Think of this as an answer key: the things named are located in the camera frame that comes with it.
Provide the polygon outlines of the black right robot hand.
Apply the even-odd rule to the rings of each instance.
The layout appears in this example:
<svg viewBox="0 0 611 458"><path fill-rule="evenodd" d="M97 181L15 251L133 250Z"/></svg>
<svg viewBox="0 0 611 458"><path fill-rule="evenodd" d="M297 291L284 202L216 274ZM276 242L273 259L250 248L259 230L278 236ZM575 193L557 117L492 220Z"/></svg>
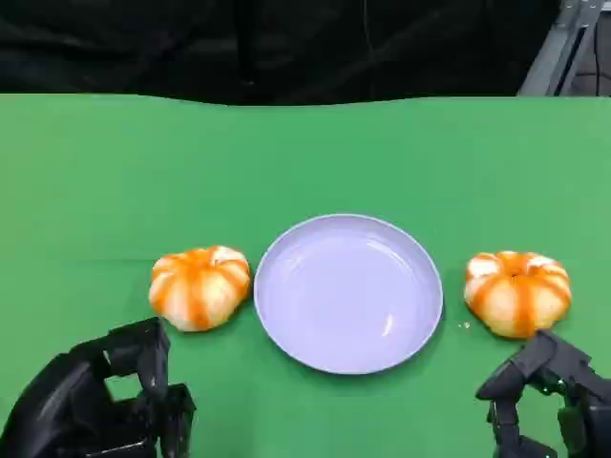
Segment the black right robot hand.
<svg viewBox="0 0 611 458"><path fill-rule="evenodd" d="M480 387L475 397L490 403L487 422L495 457L556 457L558 453L519 431L517 403L529 385L558 394L564 407L558 424L570 457L610 455L610 380L590 366L591 357L556 334L539 330Z"/></svg>

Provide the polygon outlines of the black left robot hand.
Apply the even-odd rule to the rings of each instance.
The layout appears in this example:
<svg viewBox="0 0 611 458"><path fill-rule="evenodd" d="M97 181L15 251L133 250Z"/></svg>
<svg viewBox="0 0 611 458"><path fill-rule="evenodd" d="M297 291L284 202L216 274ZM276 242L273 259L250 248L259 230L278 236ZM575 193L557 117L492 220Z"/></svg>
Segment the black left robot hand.
<svg viewBox="0 0 611 458"><path fill-rule="evenodd" d="M151 318L56 355L15 402L2 456L189 456L196 406L168 382L169 349Z"/></svg>

